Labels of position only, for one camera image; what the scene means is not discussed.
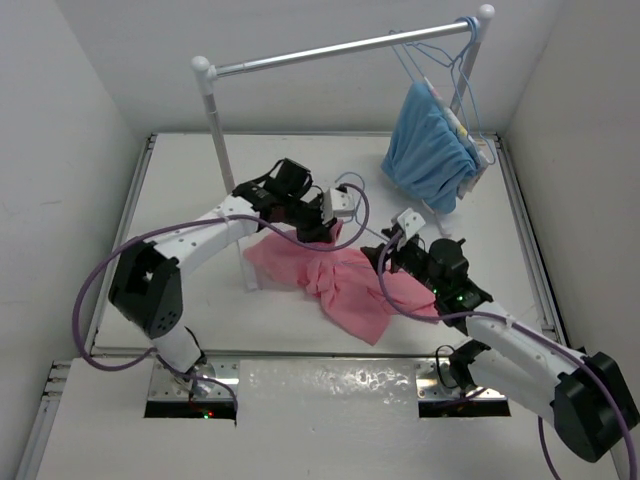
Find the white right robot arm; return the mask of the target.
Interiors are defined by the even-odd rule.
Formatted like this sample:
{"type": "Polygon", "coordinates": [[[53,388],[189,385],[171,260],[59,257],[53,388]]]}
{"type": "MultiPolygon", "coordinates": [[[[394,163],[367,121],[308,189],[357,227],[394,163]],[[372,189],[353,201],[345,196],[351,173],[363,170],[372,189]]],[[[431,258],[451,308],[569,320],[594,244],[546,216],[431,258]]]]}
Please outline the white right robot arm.
{"type": "Polygon", "coordinates": [[[490,388],[535,413],[579,458],[594,463],[619,441],[630,445],[639,411],[610,356],[572,350],[516,321],[468,276],[462,244],[413,237],[364,247],[377,275],[403,271],[435,296],[435,320],[467,336],[453,349],[442,381],[468,392],[490,388]]]}

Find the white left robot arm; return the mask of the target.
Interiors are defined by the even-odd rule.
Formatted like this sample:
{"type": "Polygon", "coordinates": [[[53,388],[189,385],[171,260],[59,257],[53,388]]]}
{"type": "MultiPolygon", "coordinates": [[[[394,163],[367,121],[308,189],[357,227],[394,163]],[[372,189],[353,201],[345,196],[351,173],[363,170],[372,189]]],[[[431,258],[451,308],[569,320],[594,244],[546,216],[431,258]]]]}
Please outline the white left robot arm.
{"type": "Polygon", "coordinates": [[[305,199],[310,171],[290,160],[236,186],[194,227],[175,227],[166,235],[139,240],[119,256],[110,303],[135,324],[161,359],[185,380],[206,362],[195,335],[182,319],[183,282],[229,245],[283,223],[301,243],[330,244],[337,223],[326,193],[305,199]]]}

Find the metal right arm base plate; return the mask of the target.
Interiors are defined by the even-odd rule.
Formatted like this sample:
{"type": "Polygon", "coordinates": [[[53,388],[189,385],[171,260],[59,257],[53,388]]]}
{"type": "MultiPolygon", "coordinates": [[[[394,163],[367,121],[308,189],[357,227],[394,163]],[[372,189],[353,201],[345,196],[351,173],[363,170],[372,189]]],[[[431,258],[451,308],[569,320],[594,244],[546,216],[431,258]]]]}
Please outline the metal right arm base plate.
{"type": "Polygon", "coordinates": [[[474,401],[505,401],[506,396],[496,390],[483,387],[467,387],[462,390],[454,384],[449,372],[449,359],[426,357],[414,364],[415,382],[419,400],[448,402],[461,399],[474,401]]]}

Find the pink t shirt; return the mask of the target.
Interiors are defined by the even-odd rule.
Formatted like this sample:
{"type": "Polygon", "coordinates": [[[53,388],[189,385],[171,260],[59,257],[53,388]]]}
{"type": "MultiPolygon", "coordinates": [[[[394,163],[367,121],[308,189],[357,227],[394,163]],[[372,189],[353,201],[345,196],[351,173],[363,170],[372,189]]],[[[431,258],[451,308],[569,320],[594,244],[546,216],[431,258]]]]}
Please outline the pink t shirt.
{"type": "Polygon", "coordinates": [[[287,287],[298,287],[319,301],[324,313],[348,334],[376,344],[397,310],[435,316],[435,295],[404,272],[383,275],[386,288],[367,257],[355,248],[319,252],[319,243],[294,243],[296,232],[272,232],[244,251],[256,271],[287,287]]]}

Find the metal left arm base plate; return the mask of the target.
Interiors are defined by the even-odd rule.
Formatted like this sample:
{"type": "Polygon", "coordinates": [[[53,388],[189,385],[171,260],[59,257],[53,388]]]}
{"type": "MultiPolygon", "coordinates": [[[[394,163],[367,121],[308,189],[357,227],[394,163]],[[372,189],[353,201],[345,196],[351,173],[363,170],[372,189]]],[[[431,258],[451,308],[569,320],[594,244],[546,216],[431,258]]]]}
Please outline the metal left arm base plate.
{"type": "Polygon", "coordinates": [[[191,380],[176,378],[161,363],[154,364],[147,399],[156,402],[229,401],[238,393],[240,366],[230,360],[209,360],[195,375],[201,377],[193,388],[191,380]]]}

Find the light blue wire hanger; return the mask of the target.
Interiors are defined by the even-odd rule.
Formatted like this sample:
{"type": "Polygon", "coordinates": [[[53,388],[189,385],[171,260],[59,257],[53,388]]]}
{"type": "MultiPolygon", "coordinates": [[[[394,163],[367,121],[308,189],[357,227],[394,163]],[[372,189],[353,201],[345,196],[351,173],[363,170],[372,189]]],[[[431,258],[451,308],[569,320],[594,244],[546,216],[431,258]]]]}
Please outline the light blue wire hanger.
{"type": "Polygon", "coordinates": [[[351,216],[349,217],[348,220],[345,221],[345,223],[351,223],[351,222],[355,223],[358,226],[358,230],[356,231],[353,237],[351,237],[345,243],[337,245],[335,249],[337,251],[340,251],[347,247],[350,247],[364,233],[370,233],[375,237],[377,237],[378,239],[381,239],[382,246],[385,246],[389,242],[389,237],[385,237],[381,233],[377,233],[368,227],[368,223],[369,223],[368,218],[370,214],[370,202],[368,200],[368,197],[365,194],[366,183],[364,178],[360,174],[357,174],[356,172],[347,171],[341,174],[335,180],[335,183],[337,184],[337,189],[341,192],[347,192],[349,188],[354,187],[359,194],[359,198],[355,200],[355,206],[353,208],[353,211],[351,212],[351,216]],[[342,180],[349,175],[356,177],[360,181],[361,185],[356,186],[355,184],[351,184],[349,182],[343,183],[342,180]],[[364,203],[364,213],[365,213],[365,218],[362,221],[358,219],[358,212],[360,210],[361,203],[364,203]]]}

